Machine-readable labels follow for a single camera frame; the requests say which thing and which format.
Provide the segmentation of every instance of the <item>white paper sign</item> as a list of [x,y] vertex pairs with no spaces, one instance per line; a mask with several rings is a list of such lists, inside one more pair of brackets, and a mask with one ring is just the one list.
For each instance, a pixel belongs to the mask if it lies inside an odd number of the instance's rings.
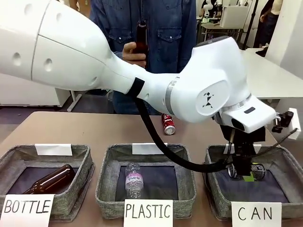
[[72,156],[71,144],[35,144],[38,155]]
[[54,195],[7,195],[0,227],[48,227]]
[[[259,153],[260,149],[262,147],[262,144],[254,144],[254,149],[256,154]],[[225,145],[225,149],[224,149],[224,154],[227,154],[228,152],[228,143]],[[231,154],[235,153],[235,146],[232,144],[232,148],[231,148]]]
[[125,200],[124,227],[172,227],[172,200]]
[[132,149],[133,155],[163,155],[155,143],[133,143]]
[[233,227],[281,227],[280,202],[232,202]]

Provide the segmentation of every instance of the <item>wooden table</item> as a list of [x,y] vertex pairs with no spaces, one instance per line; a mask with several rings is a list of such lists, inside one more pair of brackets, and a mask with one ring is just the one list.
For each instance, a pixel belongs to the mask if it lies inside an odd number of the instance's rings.
[[[175,119],[176,134],[164,136],[160,117],[152,120],[164,142],[181,143],[188,147],[191,160],[202,163],[205,149],[212,144],[225,144],[219,126],[209,120],[203,124],[189,124]],[[88,144],[96,169],[77,218],[71,223],[50,223],[50,227],[122,227],[122,219],[104,220],[95,201],[95,189],[106,148],[115,143],[152,142],[139,116],[91,113],[35,112],[30,115],[0,145],[2,156],[17,144],[72,143]],[[267,133],[265,144],[275,142]],[[229,227],[231,223],[218,221],[211,213],[202,174],[195,173],[197,197],[191,219],[175,220],[175,227]],[[287,221],[287,227],[303,226],[303,221]]]
[[233,34],[237,34],[236,42],[240,43],[244,31],[243,28],[239,28],[239,27],[220,27],[220,24],[207,22],[207,23],[200,23],[200,27],[198,28],[197,32],[198,32],[197,34],[198,41],[200,41],[200,35],[204,35],[203,41],[206,41],[207,35],[209,34],[220,34],[220,35],[230,36],[229,34],[233,33]]

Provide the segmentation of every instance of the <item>red can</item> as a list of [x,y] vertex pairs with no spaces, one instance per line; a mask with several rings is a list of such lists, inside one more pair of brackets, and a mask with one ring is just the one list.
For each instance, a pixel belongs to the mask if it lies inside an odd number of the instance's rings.
[[167,135],[174,134],[176,131],[176,128],[175,128],[174,121],[172,120],[172,117],[163,113],[161,116],[161,119],[162,119],[162,124],[163,124],[165,134],[167,134]]

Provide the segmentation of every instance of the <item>metal can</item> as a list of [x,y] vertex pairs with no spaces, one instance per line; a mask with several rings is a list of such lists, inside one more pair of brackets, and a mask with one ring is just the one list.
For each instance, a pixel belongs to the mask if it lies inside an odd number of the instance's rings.
[[[228,172],[228,175],[230,178],[240,179],[240,176],[237,174],[237,171],[233,164],[231,164],[227,167],[227,172]],[[265,177],[266,169],[264,168],[264,166],[262,164],[253,163],[251,165],[251,172],[254,176],[254,179],[256,181],[260,181]]]
[[233,164],[229,165],[227,167],[227,172],[230,178],[234,178],[234,179],[240,179],[240,177],[237,174],[237,171],[235,169],[235,166]]
[[163,113],[161,115],[161,119],[162,119],[162,124],[163,124],[165,134],[167,134],[167,135],[174,134],[176,131],[176,128],[175,128],[174,121],[172,120],[172,117]]
[[251,171],[254,175],[255,180],[257,181],[262,180],[265,177],[266,169],[260,163],[253,163],[251,165]]

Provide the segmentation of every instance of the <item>hand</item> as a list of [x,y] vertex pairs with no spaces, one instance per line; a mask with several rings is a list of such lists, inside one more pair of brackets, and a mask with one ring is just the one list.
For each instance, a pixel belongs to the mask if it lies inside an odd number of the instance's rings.
[[139,65],[142,68],[146,66],[146,56],[144,53],[133,53],[136,43],[131,42],[124,45],[122,59],[130,64]]
[[263,14],[263,15],[260,16],[260,22],[261,23],[263,23],[265,21],[265,16],[266,16],[265,14]]

